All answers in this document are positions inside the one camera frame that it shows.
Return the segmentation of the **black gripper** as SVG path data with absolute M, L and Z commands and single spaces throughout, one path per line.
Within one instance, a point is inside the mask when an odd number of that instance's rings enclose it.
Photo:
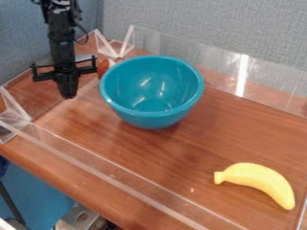
M 55 80 L 58 89 L 66 99 L 78 95 L 79 77 L 98 71 L 96 56 L 76 60 L 75 38 L 72 35 L 48 35 L 51 47 L 51 62 L 30 64 L 35 82 Z

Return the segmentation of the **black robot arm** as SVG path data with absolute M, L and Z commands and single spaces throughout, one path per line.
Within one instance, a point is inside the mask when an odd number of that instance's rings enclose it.
M 32 80 L 54 80 L 66 99 L 78 96 L 79 77 L 98 72 L 95 55 L 80 58 L 75 43 L 88 43 L 88 32 L 80 25 L 82 10 L 78 0 L 31 0 L 42 7 L 44 22 L 48 24 L 51 61 L 31 62 Z

